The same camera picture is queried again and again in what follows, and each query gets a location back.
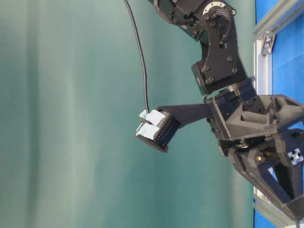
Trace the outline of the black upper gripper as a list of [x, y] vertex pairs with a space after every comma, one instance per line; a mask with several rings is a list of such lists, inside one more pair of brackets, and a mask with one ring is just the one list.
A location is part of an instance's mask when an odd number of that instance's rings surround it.
[[302, 220], [304, 131], [287, 128], [304, 118], [303, 104], [285, 95], [257, 95], [251, 78], [205, 104], [223, 155], [291, 220]]

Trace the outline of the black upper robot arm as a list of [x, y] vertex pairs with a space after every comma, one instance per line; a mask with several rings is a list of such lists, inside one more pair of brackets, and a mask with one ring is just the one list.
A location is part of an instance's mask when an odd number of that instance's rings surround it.
[[147, 143], [166, 152], [179, 128], [206, 119], [235, 169], [291, 220], [304, 217], [304, 106], [285, 95], [258, 95], [238, 55], [233, 16], [223, 0], [155, 0], [156, 12], [202, 47], [192, 66], [203, 104], [159, 106], [159, 131]]

